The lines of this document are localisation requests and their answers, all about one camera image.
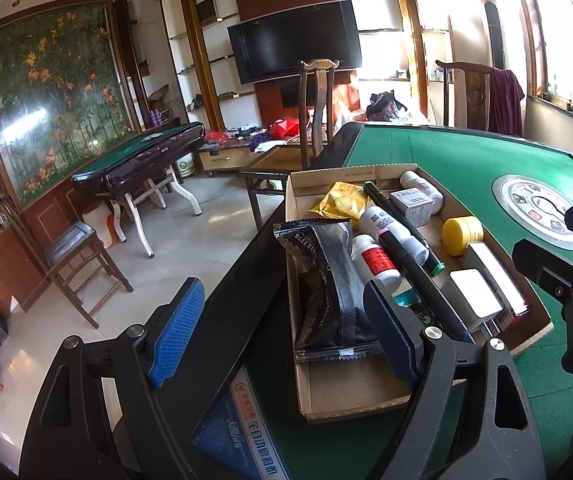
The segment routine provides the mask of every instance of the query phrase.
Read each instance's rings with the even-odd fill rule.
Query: green marker cap
[[[432,274],[433,276],[437,276],[437,275],[439,275],[440,272],[442,272],[445,268],[446,268],[446,266],[444,265],[444,263],[440,262],[440,264],[437,265],[437,266],[435,266],[435,269],[433,269],[433,270],[431,271],[431,274]]]

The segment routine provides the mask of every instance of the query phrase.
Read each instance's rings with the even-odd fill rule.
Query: drawer
[[[259,153],[251,152],[248,146],[225,148],[217,155],[211,155],[210,152],[199,152],[199,155],[205,171],[239,170],[260,156]]]

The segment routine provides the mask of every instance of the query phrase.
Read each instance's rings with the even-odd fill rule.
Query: red label
[[[380,272],[384,272],[385,270],[395,269],[393,262],[391,262],[388,254],[386,254],[382,248],[374,247],[368,249],[362,253],[362,257],[374,276],[377,276]]]

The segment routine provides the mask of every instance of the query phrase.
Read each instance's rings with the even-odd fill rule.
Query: flat screen tv
[[[242,84],[296,75],[297,62],[339,61],[362,66],[351,0],[281,10],[228,28]]]

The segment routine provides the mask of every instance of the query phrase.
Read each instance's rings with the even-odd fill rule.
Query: red plastic bag
[[[269,135],[277,140],[282,140],[284,137],[293,137],[298,134],[300,129],[300,121],[297,119],[284,119],[276,121],[271,124]]]
[[[229,142],[229,136],[227,134],[221,134],[220,132],[214,132],[212,130],[206,131],[206,142],[218,142],[219,144],[225,144]]]

